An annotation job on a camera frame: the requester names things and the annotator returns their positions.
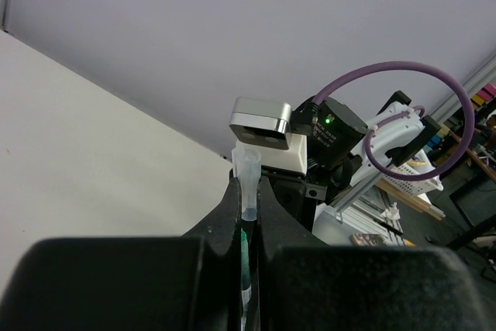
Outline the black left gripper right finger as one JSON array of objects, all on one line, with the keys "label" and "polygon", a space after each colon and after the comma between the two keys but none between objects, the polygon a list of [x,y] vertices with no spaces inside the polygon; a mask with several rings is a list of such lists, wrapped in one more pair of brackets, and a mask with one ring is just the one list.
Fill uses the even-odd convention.
[{"label": "black left gripper right finger", "polygon": [[263,330],[489,330],[467,267],[441,247],[330,246],[262,178],[257,210]]}]

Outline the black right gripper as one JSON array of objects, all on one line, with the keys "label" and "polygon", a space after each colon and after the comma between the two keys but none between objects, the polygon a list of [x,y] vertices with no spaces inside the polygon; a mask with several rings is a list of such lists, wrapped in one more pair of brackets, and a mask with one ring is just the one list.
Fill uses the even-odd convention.
[{"label": "black right gripper", "polygon": [[339,182],[331,178],[281,170],[267,170],[267,177],[279,204],[307,230],[313,230],[317,206],[341,192]]}]

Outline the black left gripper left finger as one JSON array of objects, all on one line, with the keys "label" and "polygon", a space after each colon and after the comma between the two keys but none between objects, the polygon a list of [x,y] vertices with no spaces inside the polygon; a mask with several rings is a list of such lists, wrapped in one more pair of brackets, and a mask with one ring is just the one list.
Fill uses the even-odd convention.
[{"label": "black left gripper left finger", "polygon": [[22,257],[3,330],[238,330],[241,190],[182,236],[56,238]]}]

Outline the green pen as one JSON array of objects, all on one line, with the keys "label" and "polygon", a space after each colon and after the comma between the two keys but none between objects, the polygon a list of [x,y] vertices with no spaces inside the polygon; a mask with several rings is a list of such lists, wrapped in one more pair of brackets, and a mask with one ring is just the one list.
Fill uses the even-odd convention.
[{"label": "green pen", "polygon": [[241,230],[241,330],[259,330],[257,224],[242,221]]}]

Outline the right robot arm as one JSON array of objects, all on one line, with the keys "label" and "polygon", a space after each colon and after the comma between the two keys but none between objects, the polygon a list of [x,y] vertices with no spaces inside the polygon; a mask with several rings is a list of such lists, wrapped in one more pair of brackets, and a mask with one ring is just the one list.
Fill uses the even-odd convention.
[{"label": "right robot arm", "polygon": [[291,115],[289,148],[267,158],[262,166],[277,201],[307,230],[330,207],[337,219],[387,171],[410,182],[427,179],[427,171],[404,171],[438,132],[440,126],[395,92],[378,115],[364,122],[333,98],[320,105],[307,99]]}]

